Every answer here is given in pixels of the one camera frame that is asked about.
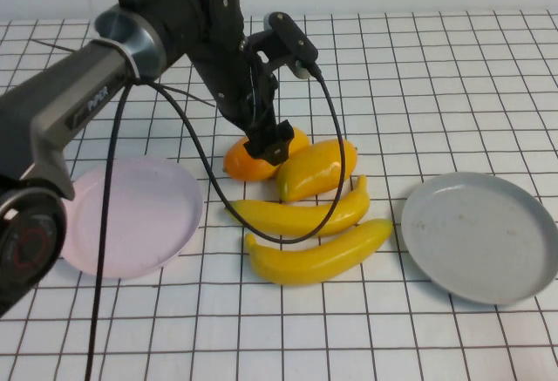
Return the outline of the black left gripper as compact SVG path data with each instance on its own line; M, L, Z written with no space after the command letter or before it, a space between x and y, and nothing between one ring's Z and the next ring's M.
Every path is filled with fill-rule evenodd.
M277 125L273 102L278 82L262 61L239 45L229 49L220 44L195 46L190 61L221 115L252 136L243 144L248 155L271 166L285 162L295 131L287 120ZM277 127L279 136L263 136L275 134Z

